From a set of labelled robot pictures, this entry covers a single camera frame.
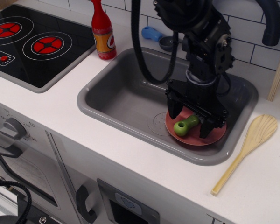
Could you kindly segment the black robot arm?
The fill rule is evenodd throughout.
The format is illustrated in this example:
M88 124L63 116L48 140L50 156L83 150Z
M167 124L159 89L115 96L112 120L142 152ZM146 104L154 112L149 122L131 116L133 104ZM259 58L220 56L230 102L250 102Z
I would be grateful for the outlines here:
M184 34L182 50L189 61L186 81L167 81L169 115L175 119L182 108L189 108L202 119L200 138L204 139L213 129L222 128L229 115L218 97L231 88L226 74L235 60L230 26L210 0L158 0L154 5L169 29Z

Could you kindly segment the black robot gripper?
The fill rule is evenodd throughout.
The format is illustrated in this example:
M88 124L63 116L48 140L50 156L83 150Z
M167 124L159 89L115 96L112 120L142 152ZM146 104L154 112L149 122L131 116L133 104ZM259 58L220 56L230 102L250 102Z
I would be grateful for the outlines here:
M199 86L189 81L170 79L166 89L168 112L176 118L187 107L203 119L199 137L205 139L214 128L222 128L229 115L227 109L219 101L215 86Z

